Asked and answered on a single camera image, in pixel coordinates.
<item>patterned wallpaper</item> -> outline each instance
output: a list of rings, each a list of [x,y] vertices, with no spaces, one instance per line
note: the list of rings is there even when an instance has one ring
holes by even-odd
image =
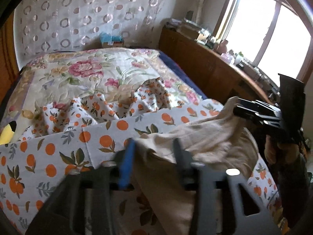
[[[18,60],[44,53],[79,51],[99,42],[101,32],[122,35],[126,44],[151,38],[166,0],[23,0],[15,10]]]

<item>beige cloth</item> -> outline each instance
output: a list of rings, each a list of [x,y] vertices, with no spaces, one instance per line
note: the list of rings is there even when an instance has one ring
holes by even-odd
[[[237,97],[230,98],[217,116],[177,126],[170,133],[143,134],[137,140],[134,176],[168,235],[188,234],[194,204],[194,193],[184,191],[178,182],[174,138],[194,160],[218,170],[237,168],[246,179],[250,177],[258,147],[244,127],[245,120],[233,115],[236,103]]]

